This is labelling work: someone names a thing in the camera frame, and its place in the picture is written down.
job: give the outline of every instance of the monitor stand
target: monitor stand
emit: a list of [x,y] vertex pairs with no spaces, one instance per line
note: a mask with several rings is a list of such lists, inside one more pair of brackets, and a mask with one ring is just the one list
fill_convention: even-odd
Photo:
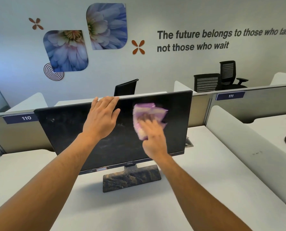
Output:
[[138,168],[136,165],[125,166],[122,172],[103,175],[103,192],[159,180],[161,180],[161,175],[156,164],[142,168]]

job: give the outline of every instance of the chair backrest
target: chair backrest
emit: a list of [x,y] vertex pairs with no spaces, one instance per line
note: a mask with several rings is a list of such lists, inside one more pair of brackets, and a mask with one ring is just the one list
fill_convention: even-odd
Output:
[[194,90],[196,92],[215,91],[221,85],[219,73],[205,73],[194,75]]
[[114,96],[121,96],[121,95],[134,95],[136,90],[136,82],[138,79],[122,83],[115,87]]
[[220,74],[221,74],[222,85],[233,84],[236,77],[235,61],[220,62]]

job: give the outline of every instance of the black office chair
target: black office chair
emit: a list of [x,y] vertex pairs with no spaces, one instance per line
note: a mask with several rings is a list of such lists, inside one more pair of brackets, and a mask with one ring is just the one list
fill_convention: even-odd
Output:
[[241,85],[241,83],[249,81],[245,78],[236,78],[239,80],[239,82],[238,84],[233,84],[236,77],[235,61],[220,62],[220,74],[222,80],[222,90],[246,88],[246,86]]
[[194,91],[207,92],[215,90],[221,90],[221,76],[219,73],[194,75]]
[[136,90],[136,83],[138,79],[122,83],[115,87],[114,96],[121,96],[121,95],[134,95]]

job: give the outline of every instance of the orange x-shaped decal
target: orange x-shaped decal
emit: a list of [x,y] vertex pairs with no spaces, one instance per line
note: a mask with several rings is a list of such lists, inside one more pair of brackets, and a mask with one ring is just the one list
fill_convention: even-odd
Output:
[[133,50],[132,54],[136,54],[136,53],[138,52],[138,50],[140,50],[141,54],[145,54],[145,51],[140,48],[142,45],[144,45],[144,43],[145,43],[144,40],[141,41],[141,43],[139,44],[139,46],[138,46],[138,44],[136,43],[136,41],[133,40],[133,41],[131,41],[131,42],[132,42],[132,44],[133,44],[134,46],[138,47],[138,48],[136,48],[135,50]]
[[37,26],[38,26],[41,30],[43,30],[43,27],[38,24],[38,23],[40,23],[40,19],[39,19],[39,18],[36,19],[36,22],[35,22],[32,18],[28,18],[28,19],[29,19],[29,21],[31,21],[32,23],[35,23],[35,25],[33,26],[33,29],[34,29],[34,30],[37,29]]

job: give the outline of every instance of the flower picture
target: flower picture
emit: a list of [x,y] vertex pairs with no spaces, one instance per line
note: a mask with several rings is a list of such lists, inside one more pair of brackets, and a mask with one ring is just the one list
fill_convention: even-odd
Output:
[[88,65],[81,30],[48,31],[43,44],[53,72],[81,71]]
[[93,50],[121,49],[127,34],[126,7],[123,3],[94,3],[86,12]]

